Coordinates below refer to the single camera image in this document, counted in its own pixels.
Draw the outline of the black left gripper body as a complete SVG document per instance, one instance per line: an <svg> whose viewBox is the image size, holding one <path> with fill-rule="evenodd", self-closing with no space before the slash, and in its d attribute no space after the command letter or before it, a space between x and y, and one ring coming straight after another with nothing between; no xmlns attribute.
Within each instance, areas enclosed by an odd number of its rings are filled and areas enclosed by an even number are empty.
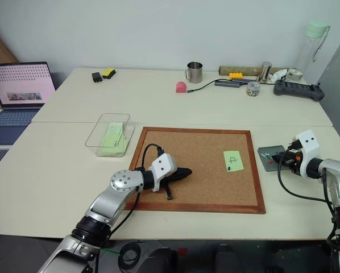
<svg viewBox="0 0 340 273"><path fill-rule="evenodd" d="M166 183L178 181L184 178L184 168L178 168L173 174L164 177L160 181L160 187L165 187Z"/></svg>

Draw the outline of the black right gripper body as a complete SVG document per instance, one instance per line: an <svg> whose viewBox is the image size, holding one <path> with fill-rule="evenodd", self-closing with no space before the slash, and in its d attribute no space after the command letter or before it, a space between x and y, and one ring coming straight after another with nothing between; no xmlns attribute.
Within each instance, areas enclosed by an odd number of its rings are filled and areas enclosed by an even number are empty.
<svg viewBox="0 0 340 273"><path fill-rule="evenodd" d="M300 166L303 160L301 151L286 151L284 154L283 165L288 167L292 173L300 174Z"/></svg>

